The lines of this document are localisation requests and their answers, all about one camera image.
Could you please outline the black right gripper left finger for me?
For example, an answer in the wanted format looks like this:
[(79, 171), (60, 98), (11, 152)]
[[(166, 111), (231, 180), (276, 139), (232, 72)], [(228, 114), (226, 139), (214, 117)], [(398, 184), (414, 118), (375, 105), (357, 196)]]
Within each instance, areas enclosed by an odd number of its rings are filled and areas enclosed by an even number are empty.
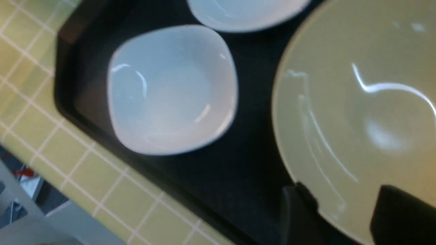
[(320, 232), (318, 202), (309, 189), (297, 182), (282, 188), (281, 245), (325, 245)]

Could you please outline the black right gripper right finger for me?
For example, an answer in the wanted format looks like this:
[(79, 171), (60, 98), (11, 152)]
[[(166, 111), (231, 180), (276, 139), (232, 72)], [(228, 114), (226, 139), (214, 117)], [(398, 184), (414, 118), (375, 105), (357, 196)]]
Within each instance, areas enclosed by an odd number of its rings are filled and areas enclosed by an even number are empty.
[(376, 245), (434, 245), (436, 209), (392, 185), (382, 185), (370, 223)]

